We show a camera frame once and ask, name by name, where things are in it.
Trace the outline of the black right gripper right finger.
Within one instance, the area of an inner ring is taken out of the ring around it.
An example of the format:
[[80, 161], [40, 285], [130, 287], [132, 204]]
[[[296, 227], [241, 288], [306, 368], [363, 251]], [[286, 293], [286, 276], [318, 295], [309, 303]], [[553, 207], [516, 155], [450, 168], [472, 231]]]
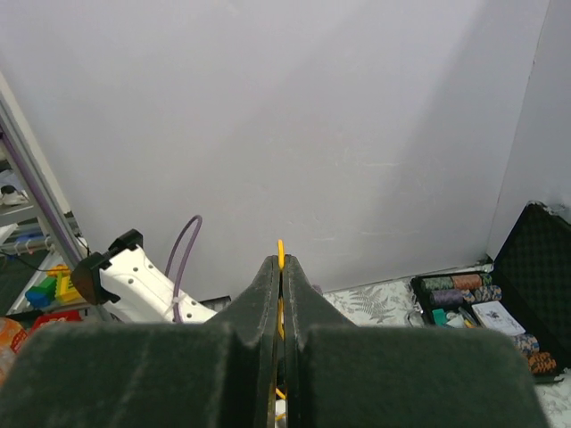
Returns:
[[365, 327], [284, 258], [286, 421], [291, 427], [545, 427], [523, 357], [503, 334]]

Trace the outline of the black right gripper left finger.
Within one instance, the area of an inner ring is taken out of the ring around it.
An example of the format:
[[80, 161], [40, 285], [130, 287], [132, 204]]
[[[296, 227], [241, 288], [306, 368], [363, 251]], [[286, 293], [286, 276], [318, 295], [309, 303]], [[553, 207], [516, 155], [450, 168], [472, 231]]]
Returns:
[[26, 342], [1, 389], [4, 427], [270, 427], [277, 258], [193, 324], [56, 323]]

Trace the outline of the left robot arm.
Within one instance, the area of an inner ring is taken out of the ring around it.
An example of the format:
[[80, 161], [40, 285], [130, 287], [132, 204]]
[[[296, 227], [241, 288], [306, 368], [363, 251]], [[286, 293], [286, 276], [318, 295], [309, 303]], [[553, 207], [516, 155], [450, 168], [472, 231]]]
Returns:
[[73, 269], [71, 282], [81, 297], [125, 323], [202, 324], [215, 315], [183, 291], [149, 260], [135, 229], [117, 238], [105, 253], [93, 252]]

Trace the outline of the floral patterned table mat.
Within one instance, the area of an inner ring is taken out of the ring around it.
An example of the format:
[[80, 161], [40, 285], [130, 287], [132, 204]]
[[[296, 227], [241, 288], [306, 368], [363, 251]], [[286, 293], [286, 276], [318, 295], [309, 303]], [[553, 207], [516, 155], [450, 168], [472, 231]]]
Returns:
[[[326, 292], [326, 300], [360, 326], [409, 326], [406, 316], [413, 310], [410, 280], [363, 285]], [[554, 384], [535, 387], [551, 427], [570, 426], [570, 374]]]

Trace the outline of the playing card deck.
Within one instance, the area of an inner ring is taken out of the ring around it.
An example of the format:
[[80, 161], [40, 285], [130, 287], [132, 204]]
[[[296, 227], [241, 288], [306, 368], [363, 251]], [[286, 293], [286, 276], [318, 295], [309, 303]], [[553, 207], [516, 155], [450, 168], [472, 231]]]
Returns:
[[525, 328], [506, 310], [499, 301], [488, 301], [473, 305], [474, 312], [480, 325], [508, 336], [526, 333]]

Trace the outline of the black poker chip case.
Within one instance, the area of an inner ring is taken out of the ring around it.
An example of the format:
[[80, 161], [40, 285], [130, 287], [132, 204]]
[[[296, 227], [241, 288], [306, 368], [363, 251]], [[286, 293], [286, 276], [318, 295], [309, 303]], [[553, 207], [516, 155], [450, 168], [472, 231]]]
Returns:
[[569, 372], [570, 225], [546, 205], [528, 203], [484, 266], [416, 276], [410, 289], [426, 325], [448, 326], [458, 317], [464, 327], [483, 327], [471, 307], [499, 301], [526, 330], [510, 339], [535, 381], [558, 383]]

